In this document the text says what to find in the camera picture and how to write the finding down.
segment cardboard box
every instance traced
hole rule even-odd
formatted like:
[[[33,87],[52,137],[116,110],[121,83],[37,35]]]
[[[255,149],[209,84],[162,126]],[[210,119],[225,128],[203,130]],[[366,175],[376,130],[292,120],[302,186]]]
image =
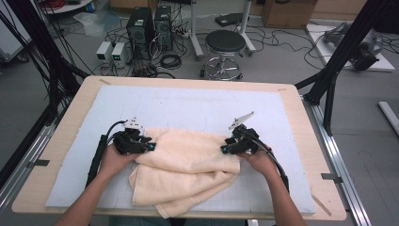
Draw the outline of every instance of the cardboard box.
[[[111,8],[123,12],[132,12],[132,9],[136,7],[151,8],[154,12],[158,0],[110,0],[110,5]]]
[[[286,4],[266,0],[262,20],[265,27],[305,29],[317,0],[291,0]]]

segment floor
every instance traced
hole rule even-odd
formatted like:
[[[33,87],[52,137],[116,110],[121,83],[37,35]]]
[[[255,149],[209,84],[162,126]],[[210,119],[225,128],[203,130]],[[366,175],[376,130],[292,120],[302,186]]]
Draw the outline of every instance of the floor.
[[[120,26],[120,19],[112,11],[104,8],[96,13],[102,18],[105,31]],[[204,38],[210,30],[218,29],[217,24],[213,22],[214,17],[211,15],[198,19],[197,32],[202,50],[205,51],[204,58],[196,60],[191,43],[189,40],[184,41],[187,52],[182,56],[183,65],[178,70],[172,71],[177,78],[202,79],[200,70],[203,63],[211,56],[203,45]],[[85,36],[82,25],[71,24],[74,19],[68,14],[58,20],[66,31],[66,40],[94,74],[108,74],[109,72],[98,67],[99,62],[94,55],[104,40],[105,33],[101,37]],[[262,26],[262,21],[260,18],[251,17],[249,24]],[[317,68],[322,68],[323,62],[320,58],[307,56],[309,49],[293,50],[293,48],[311,46],[307,40],[298,37],[308,38],[306,32],[303,30],[284,31],[290,34],[274,29],[248,28],[247,32],[251,39],[259,40],[260,34],[265,32],[267,37],[275,35],[279,43],[286,42],[291,46],[282,44],[262,47],[259,42],[254,41],[256,49],[262,49],[262,51],[236,59],[244,74],[241,82],[295,84],[320,71]],[[264,42],[272,43],[272,40],[265,39]],[[62,49],[60,40],[56,40],[56,43]],[[399,67],[397,54],[384,50],[382,55],[394,67]],[[76,56],[74,58],[77,66],[88,72],[86,66]],[[124,73],[130,74],[124,70],[119,71],[119,74]],[[399,138],[377,105],[379,101],[388,102],[396,115],[399,115],[398,76],[397,69],[391,73],[342,70],[337,80],[332,133],[373,225],[399,225],[397,215],[399,213]],[[299,92],[305,94],[309,89],[310,87],[306,87]],[[46,95],[45,86],[31,61],[28,63],[13,61],[0,68],[1,168],[47,106]],[[321,102],[321,107],[324,107],[324,101]],[[16,214],[10,210],[10,205],[0,214],[2,225],[32,225],[32,222],[50,225],[59,217]],[[345,221],[308,221],[308,224],[354,225],[350,214]],[[94,217],[91,225],[107,225],[107,218]],[[260,221],[260,225],[273,225],[273,222],[263,220]]]

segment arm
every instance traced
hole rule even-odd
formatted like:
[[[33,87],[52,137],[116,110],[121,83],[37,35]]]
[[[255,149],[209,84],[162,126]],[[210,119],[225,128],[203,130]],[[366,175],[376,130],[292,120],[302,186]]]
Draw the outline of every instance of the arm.
[[[109,181],[138,156],[139,154],[136,153],[120,155],[114,144],[109,145],[104,152],[99,173],[73,205],[61,216],[56,225],[88,226]]]
[[[276,225],[306,225],[284,183],[281,181],[276,165],[268,154],[264,151],[258,151],[255,154],[240,153],[238,155],[246,159],[266,179],[272,195]]]

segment white device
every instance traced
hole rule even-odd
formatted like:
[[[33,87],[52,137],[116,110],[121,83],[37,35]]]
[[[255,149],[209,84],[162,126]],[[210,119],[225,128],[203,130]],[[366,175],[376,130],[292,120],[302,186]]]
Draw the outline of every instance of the white device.
[[[117,42],[112,52],[112,58],[117,68],[124,68],[128,61],[127,50],[124,42]]]
[[[112,60],[112,43],[111,41],[103,41],[100,48],[97,50],[97,58],[103,63],[103,67],[111,67]]]

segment towel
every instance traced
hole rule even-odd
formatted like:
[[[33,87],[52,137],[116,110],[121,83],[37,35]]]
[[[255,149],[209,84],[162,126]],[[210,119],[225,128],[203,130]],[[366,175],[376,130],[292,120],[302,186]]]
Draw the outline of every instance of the towel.
[[[226,137],[184,129],[147,129],[155,150],[136,159],[129,177],[134,206],[154,205],[163,218],[187,212],[230,186],[239,158],[223,154]]]

